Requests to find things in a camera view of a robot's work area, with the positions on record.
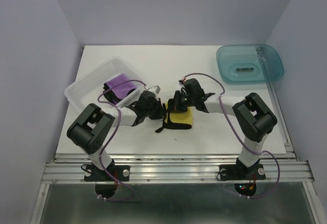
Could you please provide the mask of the yellow and black towel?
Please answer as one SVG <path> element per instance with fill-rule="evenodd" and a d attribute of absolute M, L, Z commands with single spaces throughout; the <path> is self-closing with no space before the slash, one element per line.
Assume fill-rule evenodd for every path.
<path fill-rule="evenodd" d="M 162 126 L 155 132 L 160 133 L 167 130 L 190 130 L 193 127 L 193 115 L 191 110 L 183 113 L 168 112 L 168 104 L 163 104 L 165 115 L 162 120 Z"/>

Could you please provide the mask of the purple microfiber towel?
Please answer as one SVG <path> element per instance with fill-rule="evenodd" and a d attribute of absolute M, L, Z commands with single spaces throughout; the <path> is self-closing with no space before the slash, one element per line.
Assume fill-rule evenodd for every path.
<path fill-rule="evenodd" d="M 133 82 L 128 82 L 129 77 L 124 73 L 119 74 L 103 84 L 104 97 L 113 104 L 118 104 L 131 94 L 137 87 Z"/>

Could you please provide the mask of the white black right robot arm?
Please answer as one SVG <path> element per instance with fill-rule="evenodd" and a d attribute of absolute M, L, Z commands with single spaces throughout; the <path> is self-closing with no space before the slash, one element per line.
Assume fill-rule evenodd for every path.
<path fill-rule="evenodd" d="M 169 112 L 186 112 L 189 107 L 204 113 L 221 113 L 242 145 L 241 152 L 232 165 L 224 165 L 222 177 L 247 178 L 257 173 L 262 147 L 277 124 L 277 118 L 257 93 L 245 97 L 224 97 L 206 93 L 195 79 L 180 80 L 181 89 L 168 101 Z"/>

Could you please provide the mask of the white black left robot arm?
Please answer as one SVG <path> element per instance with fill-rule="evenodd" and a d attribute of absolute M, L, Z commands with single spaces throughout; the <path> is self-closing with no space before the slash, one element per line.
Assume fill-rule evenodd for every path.
<path fill-rule="evenodd" d="M 158 98 L 159 86 L 144 90 L 137 101 L 105 113 L 98 105 L 89 104 L 69 127 L 67 137 L 89 157 L 102 180 L 113 176 L 114 160 L 106 153 L 104 141 L 112 126 L 137 126 L 145 118 L 161 119 L 164 111 Z"/>

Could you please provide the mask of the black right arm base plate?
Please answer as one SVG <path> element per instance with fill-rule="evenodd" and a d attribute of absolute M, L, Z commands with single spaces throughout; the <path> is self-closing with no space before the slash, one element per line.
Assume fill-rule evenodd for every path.
<path fill-rule="evenodd" d="M 265 180 L 266 175 L 262 164 L 250 168 L 236 164 L 223 164 L 219 166 L 216 178 L 218 181 L 250 181 Z"/>

